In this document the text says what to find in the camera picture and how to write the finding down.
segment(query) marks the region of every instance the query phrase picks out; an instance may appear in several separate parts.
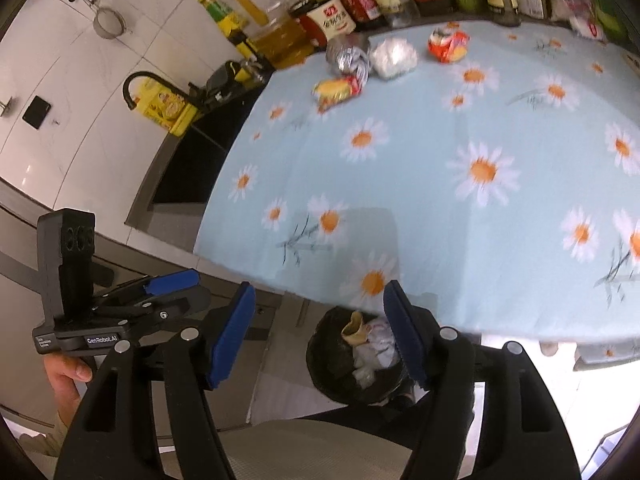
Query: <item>trash bag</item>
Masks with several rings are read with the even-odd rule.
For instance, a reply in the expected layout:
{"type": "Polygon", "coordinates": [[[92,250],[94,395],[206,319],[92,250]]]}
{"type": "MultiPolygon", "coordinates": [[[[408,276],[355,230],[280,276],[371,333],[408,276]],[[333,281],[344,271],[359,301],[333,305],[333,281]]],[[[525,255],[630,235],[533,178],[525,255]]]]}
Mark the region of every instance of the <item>trash bag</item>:
{"type": "MultiPolygon", "coordinates": [[[[377,370],[375,381],[362,389],[353,376],[353,348],[340,332],[351,320],[353,311],[336,306],[329,310],[316,327],[306,346],[306,367],[314,386],[331,400],[341,404],[375,404],[382,402],[407,377],[402,360],[391,368],[377,370]]],[[[363,314],[364,322],[376,318],[363,314]]]]}

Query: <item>metal screw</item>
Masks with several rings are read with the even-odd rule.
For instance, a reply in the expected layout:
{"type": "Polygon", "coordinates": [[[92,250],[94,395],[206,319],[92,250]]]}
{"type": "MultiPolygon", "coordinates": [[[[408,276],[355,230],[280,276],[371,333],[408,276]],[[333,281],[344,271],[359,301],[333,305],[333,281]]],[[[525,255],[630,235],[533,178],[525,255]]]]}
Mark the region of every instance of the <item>metal screw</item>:
{"type": "Polygon", "coordinates": [[[180,337],[185,341],[192,341],[196,339],[199,335],[200,335],[200,332],[198,332],[198,329],[193,326],[185,328],[182,332],[180,332],[180,337]]]}
{"type": "Polygon", "coordinates": [[[522,345],[520,343],[517,343],[515,341],[509,341],[507,343],[507,350],[512,354],[519,355],[519,354],[522,354],[522,351],[524,349],[522,348],[522,345]]]}
{"type": "Polygon", "coordinates": [[[440,337],[448,341],[453,341],[458,338],[458,331],[446,326],[440,329],[440,337]]]}
{"type": "Polygon", "coordinates": [[[126,352],[127,350],[129,350],[129,348],[131,348],[131,343],[129,341],[127,341],[126,339],[123,339],[122,341],[118,341],[113,348],[115,349],[115,351],[118,354],[123,354],[124,352],[126,352]]]}

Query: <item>yellow package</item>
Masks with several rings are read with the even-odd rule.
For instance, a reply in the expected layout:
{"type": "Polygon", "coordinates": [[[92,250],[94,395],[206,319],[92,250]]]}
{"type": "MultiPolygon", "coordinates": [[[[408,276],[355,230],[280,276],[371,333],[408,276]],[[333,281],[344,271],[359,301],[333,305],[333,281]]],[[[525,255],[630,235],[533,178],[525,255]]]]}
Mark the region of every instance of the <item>yellow package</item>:
{"type": "Polygon", "coordinates": [[[137,111],[176,137],[184,135],[198,113],[183,97],[151,78],[142,81],[135,101],[137,111]]]}

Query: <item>white plastic bag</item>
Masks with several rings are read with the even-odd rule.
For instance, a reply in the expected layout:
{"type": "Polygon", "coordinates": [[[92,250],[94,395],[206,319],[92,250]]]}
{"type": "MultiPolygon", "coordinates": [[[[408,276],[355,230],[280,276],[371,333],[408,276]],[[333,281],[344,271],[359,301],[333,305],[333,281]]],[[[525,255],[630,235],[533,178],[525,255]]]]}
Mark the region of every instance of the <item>white plastic bag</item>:
{"type": "Polygon", "coordinates": [[[353,376],[363,390],[376,380],[376,370],[391,368],[400,360],[396,338],[384,317],[367,323],[367,332],[367,342],[353,347],[353,376]]]}

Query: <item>crumpled aluminum foil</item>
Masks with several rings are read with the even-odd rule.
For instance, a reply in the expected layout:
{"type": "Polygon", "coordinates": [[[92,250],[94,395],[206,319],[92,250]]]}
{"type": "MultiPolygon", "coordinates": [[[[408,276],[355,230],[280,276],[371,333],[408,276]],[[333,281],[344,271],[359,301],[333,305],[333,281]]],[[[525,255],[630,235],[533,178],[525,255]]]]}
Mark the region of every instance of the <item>crumpled aluminum foil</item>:
{"type": "Polygon", "coordinates": [[[343,34],[331,38],[326,46],[326,60],[341,75],[355,75],[364,86],[369,79],[369,40],[361,34],[343,34]]]}
{"type": "Polygon", "coordinates": [[[369,57],[382,79],[410,72],[418,65],[418,52],[405,38],[386,38],[369,57]]]}

